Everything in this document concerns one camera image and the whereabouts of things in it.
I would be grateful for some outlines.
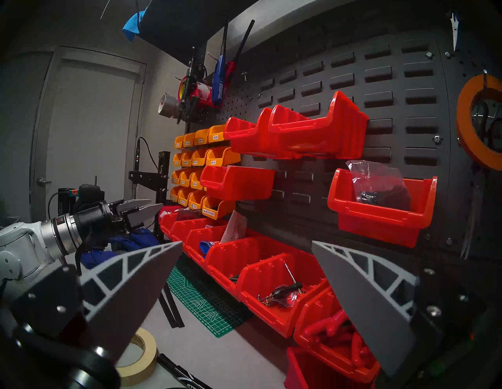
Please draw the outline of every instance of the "bin label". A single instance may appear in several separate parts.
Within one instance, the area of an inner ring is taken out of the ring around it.
[[[209,211],[209,210],[207,210],[207,209],[203,209],[203,210],[202,210],[202,213],[205,213],[205,214],[207,214],[207,215],[209,215],[209,216],[213,216],[213,217],[214,217],[214,215],[215,215],[215,213],[214,213],[213,211]]]

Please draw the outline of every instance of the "pegboard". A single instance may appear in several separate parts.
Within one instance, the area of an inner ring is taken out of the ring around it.
[[[230,116],[256,122],[264,107],[276,104],[323,117],[335,91],[342,91],[370,118],[364,159],[398,168],[406,178],[438,177],[433,221],[419,246],[457,255],[470,210],[472,160],[456,140],[456,101],[468,79],[483,68],[497,77],[499,69],[467,32],[459,34],[454,57],[445,56],[453,49],[451,23],[437,5],[373,7],[359,1],[335,8],[246,52],[212,124]],[[276,170],[271,199],[239,204],[243,209],[279,219],[285,229],[289,223],[314,225],[368,242],[338,230],[337,214],[327,207],[334,172],[345,161],[242,155],[241,164]],[[496,258],[500,252],[500,177],[491,173],[472,255]]]

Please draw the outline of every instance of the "marker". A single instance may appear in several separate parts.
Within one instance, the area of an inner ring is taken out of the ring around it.
[[[190,389],[212,389],[202,381],[195,378],[181,366],[175,365],[172,360],[164,354],[157,356],[157,363],[171,373],[175,379]]]

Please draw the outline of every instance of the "bolt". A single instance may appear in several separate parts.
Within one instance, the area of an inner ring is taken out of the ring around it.
[[[435,305],[429,305],[427,307],[427,312],[429,312],[429,315],[431,315],[432,317],[441,316],[441,310],[438,307],[436,307]]]

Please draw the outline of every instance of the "cutting mat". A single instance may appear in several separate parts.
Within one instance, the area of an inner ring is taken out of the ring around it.
[[[181,255],[168,282],[171,292],[217,338],[253,315],[186,254]]]

